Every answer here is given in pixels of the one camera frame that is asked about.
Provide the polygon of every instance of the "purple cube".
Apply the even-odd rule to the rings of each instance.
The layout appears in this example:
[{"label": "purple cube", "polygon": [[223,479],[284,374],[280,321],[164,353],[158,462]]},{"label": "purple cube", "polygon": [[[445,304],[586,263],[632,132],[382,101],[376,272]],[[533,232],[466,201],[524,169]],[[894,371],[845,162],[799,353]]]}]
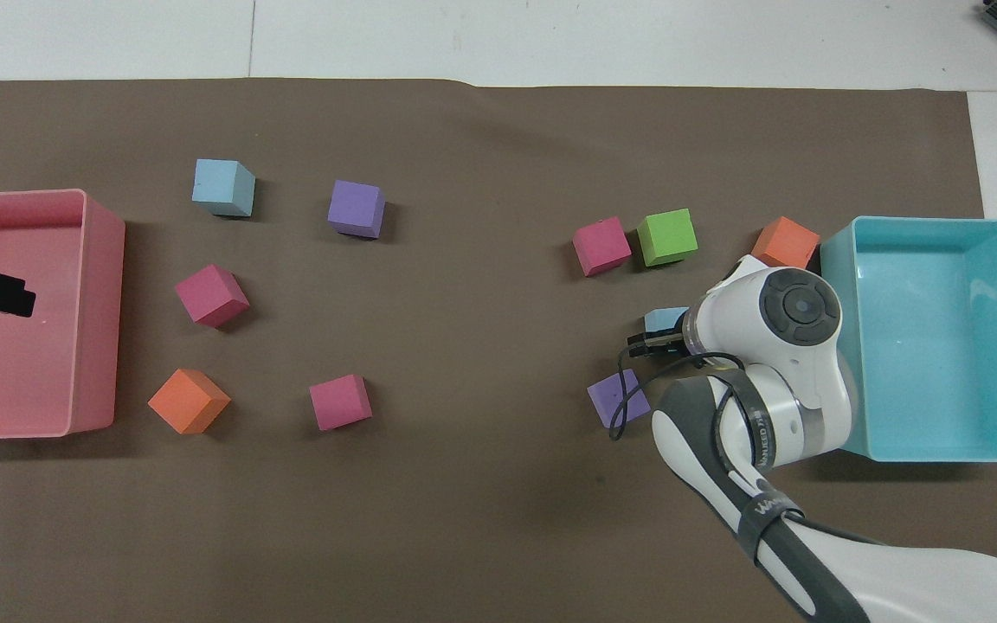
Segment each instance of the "purple cube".
[{"label": "purple cube", "polygon": [[341,234],[379,237],[383,225],[383,190],[379,186],[337,180],[329,200],[329,224]]},{"label": "purple cube", "polygon": [[[625,370],[621,373],[626,378],[626,391],[633,391],[633,388],[637,387],[637,375],[634,375],[632,370]],[[614,410],[618,408],[618,405],[621,405],[621,379],[618,379],[617,374],[612,374],[588,387],[587,395],[590,395],[590,401],[595,404],[598,419],[601,419],[604,427],[609,428],[610,418],[614,417]],[[634,421],[634,419],[640,418],[652,410],[653,408],[648,405],[648,398],[645,398],[645,391],[638,391],[637,394],[633,394],[629,398],[626,422]],[[618,417],[618,423],[621,423],[621,416]]]}]

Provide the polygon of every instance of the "white table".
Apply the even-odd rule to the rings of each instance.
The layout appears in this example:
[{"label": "white table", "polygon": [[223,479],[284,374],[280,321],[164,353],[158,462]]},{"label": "white table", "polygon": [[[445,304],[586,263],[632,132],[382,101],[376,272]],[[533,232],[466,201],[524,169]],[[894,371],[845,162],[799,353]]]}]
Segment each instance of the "white table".
[{"label": "white table", "polygon": [[446,78],[478,86],[969,91],[997,218],[997,33],[976,1],[0,1],[0,79]]}]

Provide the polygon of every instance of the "orange cube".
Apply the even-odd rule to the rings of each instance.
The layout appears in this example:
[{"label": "orange cube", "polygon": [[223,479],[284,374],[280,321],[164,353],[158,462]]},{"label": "orange cube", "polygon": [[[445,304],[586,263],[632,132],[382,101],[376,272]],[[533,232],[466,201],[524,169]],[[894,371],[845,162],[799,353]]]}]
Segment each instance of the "orange cube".
[{"label": "orange cube", "polygon": [[769,266],[806,268],[819,241],[818,234],[780,216],[760,232],[752,255]]},{"label": "orange cube", "polygon": [[175,374],[149,400],[159,417],[179,434],[201,433],[229,404],[229,397],[198,370]]}]

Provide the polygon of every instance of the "green cube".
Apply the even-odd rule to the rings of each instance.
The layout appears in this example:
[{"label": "green cube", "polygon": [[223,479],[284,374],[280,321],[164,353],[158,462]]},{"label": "green cube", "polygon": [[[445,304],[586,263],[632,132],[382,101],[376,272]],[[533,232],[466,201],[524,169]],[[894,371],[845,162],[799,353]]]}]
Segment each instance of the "green cube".
[{"label": "green cube", "polygon": [[680,261],[699,249],[689,209],[646,216],[637,228],[637,237],[640,237],[645,266]]}]

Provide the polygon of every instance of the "light blue cube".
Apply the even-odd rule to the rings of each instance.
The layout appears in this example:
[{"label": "light blue cube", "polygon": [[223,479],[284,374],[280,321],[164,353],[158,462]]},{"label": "light blue cube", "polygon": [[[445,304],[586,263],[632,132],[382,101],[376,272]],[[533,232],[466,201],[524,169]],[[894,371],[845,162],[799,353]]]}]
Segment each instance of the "light blue cube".
[{"label": "light blue cube", "polygon": [[252,216],[256,177],[234,159],[199,159],[190,200],[214,216]]},{"label": "light blue cube", "polygon": [[679,317],[687,312],[687,307],[665,307],[653,309],[645,314],[645,332],[670,330],[679,322]]}]

